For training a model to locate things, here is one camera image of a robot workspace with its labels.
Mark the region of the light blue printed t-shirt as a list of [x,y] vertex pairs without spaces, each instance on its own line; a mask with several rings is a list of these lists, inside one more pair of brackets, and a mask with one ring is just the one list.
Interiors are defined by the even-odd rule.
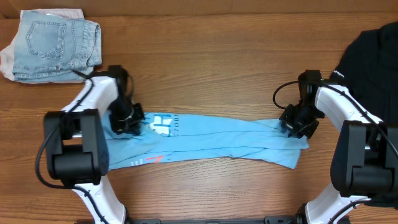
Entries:
[[231,157],[294,169],[306,137],[293,138],[278,119],[245,121],[195,114],[146,113],[141,134],[116,134],[109,114],[102,120],[111,170],[151,163]]

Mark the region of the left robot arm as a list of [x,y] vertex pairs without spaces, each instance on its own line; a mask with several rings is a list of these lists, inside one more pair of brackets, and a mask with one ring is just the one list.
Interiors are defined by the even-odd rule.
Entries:
[[131,223],[108,179],[109,149],[101,120],[116,135],[141,133],[144,113],[132,102],[129,75],[94,73],[73,102],[44,117],[45,139],[35,162],[37,178],[52,189],[71,190],[93,223]]

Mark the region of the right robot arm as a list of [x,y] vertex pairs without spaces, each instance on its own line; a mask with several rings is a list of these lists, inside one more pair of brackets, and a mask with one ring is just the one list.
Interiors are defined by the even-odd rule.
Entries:
[[295,215],[265,217],[265,223],[349,223],[358,205],[397,208],[397,126],[366,111],[344,86],[299,82],[300,103],[281,121],[294,136],[309,137],[328,117],[339,131],[330,184]]

